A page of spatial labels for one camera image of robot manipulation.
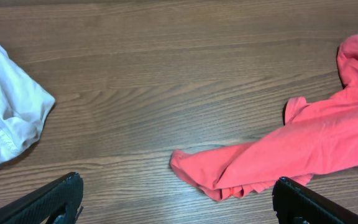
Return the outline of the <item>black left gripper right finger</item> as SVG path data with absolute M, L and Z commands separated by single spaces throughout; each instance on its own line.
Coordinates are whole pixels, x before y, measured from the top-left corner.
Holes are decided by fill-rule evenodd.
M 358 215 L 288 177 L 273 186 L 279 224 L 358 224 Z

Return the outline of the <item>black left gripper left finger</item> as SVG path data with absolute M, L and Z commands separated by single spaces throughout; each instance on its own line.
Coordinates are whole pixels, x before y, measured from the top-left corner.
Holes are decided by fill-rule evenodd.
M 82 199 L 83 179 L 69 172 L 0 208 L 0 224 L 75 224 Z

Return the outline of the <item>red polo shirt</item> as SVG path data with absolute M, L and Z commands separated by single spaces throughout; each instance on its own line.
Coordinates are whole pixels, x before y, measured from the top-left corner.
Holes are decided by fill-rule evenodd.
M 213 200 L 262 192 L 282 176 L 307 184 L 315 174 L 358 166 L 358 34 L 338 49 L 344 88 L 326 100 L 288 100 L 284 125 L 256 142 L 196 154 L 176 150 L 170 165 Z

